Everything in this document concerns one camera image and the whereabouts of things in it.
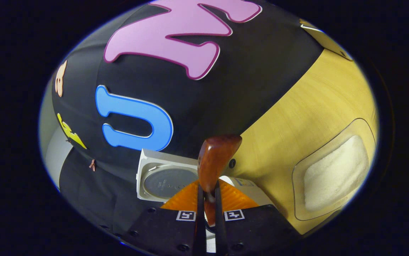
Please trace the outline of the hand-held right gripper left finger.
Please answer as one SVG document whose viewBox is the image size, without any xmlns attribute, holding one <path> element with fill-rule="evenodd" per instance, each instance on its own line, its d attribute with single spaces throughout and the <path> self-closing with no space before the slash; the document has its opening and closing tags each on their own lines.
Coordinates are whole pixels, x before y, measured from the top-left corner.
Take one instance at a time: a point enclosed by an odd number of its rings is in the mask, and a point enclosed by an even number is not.
<svg viewBox="0 0 409 256">
<path fill-rule="evenodd" d="M 192 182 L 161 207 L 144 210 L 123 234 L 123 243 L 149 256 L 204 256 L 203 191 Z"/>
</svg>

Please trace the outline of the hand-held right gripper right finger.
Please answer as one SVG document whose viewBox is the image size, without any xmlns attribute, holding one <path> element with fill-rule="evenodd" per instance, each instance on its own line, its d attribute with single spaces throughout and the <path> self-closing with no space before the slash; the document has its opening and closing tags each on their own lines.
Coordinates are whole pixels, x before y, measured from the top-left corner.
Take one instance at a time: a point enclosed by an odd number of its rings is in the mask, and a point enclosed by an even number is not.
<svg viewBox="0 0 409 256">
<path fill-rule="evenodd" d="M 260 205 L 223 180 L 215 197 L 218 256 L 279 256 L 301 238 L 273 204 Z"/>
</svg>

